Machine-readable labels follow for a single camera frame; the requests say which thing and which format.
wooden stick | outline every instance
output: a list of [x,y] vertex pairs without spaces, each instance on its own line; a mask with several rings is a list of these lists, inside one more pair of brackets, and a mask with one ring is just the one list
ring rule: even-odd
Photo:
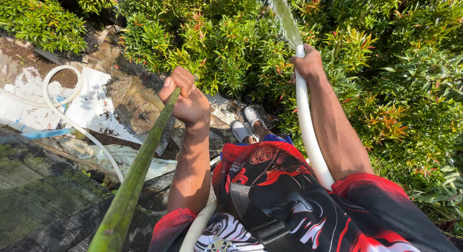
[[43,149],[45,149],[45,150],[48,150],[48,151],[50,151],[50,152],[52,152],[52,153],[54,153],[54,154],[56,154],[56,155],[62,156],[62,157],[67,158],[67,159],[69,159],[69,160],[71,160],[71,161],[75,161],[75,162],[77,162],[77,163],[79,163],[79,164],[82,164],[82,165],[85,165],[85,166],[89,166],[90,168],[95,169],[95,170],[98,170],[98,171],[100,171],[100,172],[102,172],[102,173],[104,173],[104,174],[117,177],[117,174],[116,174],[115,172],[110,171],[110,170],[108,170],[108,169],[105,169],[105,168],[103,168],[103,167],[101,167],[101,166],[98,166],[98,165],[92,164],[92,163],[90,163],[90,162],[88,162],[88,161],[79,159],[79,158],[74,157],[74,156],[72,156],[72,155],[70,155],[70,154],[68,154],[68,153],[65,153],[65,152],[62,152],[62,151],[57,150],[57,149],[55,149],[55,148],[46,146],[46,145],[44,145],[44,144],[42,144],[42,143],[39,143],[39,142],[36,142],[36,141],[34,141],[34,143],[38,144],[41,148],[43,148]]
[[179,94],[180,88],[177,87],[169,97],[153,128],[146,136],[87,252],[122,251],[146,173]]

blue shorts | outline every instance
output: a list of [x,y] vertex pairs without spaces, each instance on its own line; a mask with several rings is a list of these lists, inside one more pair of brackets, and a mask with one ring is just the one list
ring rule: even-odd
[[[293,145],[293,142],[291,141],[291,137],[289,137],[289,135],[285,136],[285,138],[281,138],[280,136],[276,136],[274,134],[268,134],[268,135],[264,136],[264,138],[262,139],[261,142],[275,142],[275,141],[276,142],[285,142],[285,143]],[[248,146],[249,144],[237,143],[235,145],[236,146]]]

black strap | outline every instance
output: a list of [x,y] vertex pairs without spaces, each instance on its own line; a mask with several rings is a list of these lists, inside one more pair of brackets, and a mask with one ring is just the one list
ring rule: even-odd
[[250,186],[231,183],[230,194],[242,223],[259,243],[269,252],[310,251],[313,250],[289,232],[289,226],[275,218],[270,218],[249,200]]

right hand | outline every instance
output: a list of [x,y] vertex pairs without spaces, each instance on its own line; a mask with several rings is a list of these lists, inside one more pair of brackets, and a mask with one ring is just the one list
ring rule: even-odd
[[[292,56],[289,62],[294,64],[293,71],[296,70],[309,84],[311,81],[324,77],[323,64],[321,62],[320,52],[309,44],[304,44],[304,50],[307,55],[304,58]],[[296,84],[296,73],[291,75],[292,84]]]

white hose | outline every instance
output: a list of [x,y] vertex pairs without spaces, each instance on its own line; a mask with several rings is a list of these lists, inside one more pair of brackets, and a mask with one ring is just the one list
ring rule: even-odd
[[[296,48],[297,57],[305,57],[304,46],[299,45]],[[331,185],[334,179],[331,176],[328,166],[321,155],[320,147],[315,137],[313,130],[312,118],[310,117],[309,96],[307,93],[307,82],[296,71],[296,102],[297,115],[299,118],[300,133],[302,141],[306,148],[307,157],[310,160],[310,166],[315,172],[318,182],[328,190],[331,190]]]
[[211,203],[207,204],[198,216],[193,220],[191,223],[190,228],[188,229],[187,235],[183,239],[182,246],[180,247],[179,252],[193,252],[194,251],[194,243],[198,241],[198,239],[203,234],[203,231],[207,225],[207,222],[215,213],[218,208],[218,201],[213,200]]
[[[75,74],[77,75],[77,85],[75,86],[75,90],[74,92],[72,93],[72,95],[70,97],[68,97],[67,99],[61,101],[61,102],[58,102],[58,103],[52,103],[50,98],[48,97],[48,84],[50,83],[50,79],[53,77],[53,75],[55,75],[56,72],[60,71],[60,70],[64,70],[64,69],[70,69],[70,70],[73,70],[75,72]],[[28,104],[28,105],[31,105],[31,106],[35,106],[35,107],[49,107],[53,112],[55,112],[59,117],[61,117],[61,119],[63,119],[64,121],[66,121],[69,125],[72,125],[72,127],[74,127],[75,129],[77,129],[79,132],[81,132],[82,134],[84,134],[84,136],[87,136],[92,142],[94,142],[99,148],[101,148],[101,150],[103,151],[103,153],[108,157],[109,161],[111,162],[111,164],[113,165],[114,167],[114,171],[116,172],[118,178],[119,178],[119,181],[122,183],[122,181],[124,180],[124,176],[122,176],[122,172],[120,171],[119,169],[119,166],[118,164],[116,163],[116,160],[114,160],[113,156],[109,153],[109,151],[98,141],[96,140],[95,137],[93,137],[89,132],[85,131],[82,127],[80,127],[80,125],[76,124],[74,121],[72,121],[71,119],[69,119],[65,114],[61,113],[61,111],[59,111],[56,107],[59,107],[59,106],[62,106],[62,105],[65,105],[69,102],[71,102],[81,91],[82,89],[82,83],[83,83],[83,80],[82,80],[82,74],[73,66],[69,66],[69,65],[63,65],[63,66],[58,66],[56,68],[54,68],[53,70],[49,71],[47,73],[47,76],[45,76],[45,79],[43,80],[43,85],[42,85],[42,93],[43,93],[43,100],[45,101],[45,103],[36,103],[36,102],[31,102],[29,100],[26,100],[22,97],[19,97],[15,94],[12,94],[2,88],[0,88],[0,93],[2,93],[3,95],[7,95],[17,101],[20,101],[20,102],[23,102],[25,104]]]
[[220,155],[217,156],[216,158],[212,159],[211,160],[211,166],[213,166],[215,163],[217,163],[218,161],[220,161]]

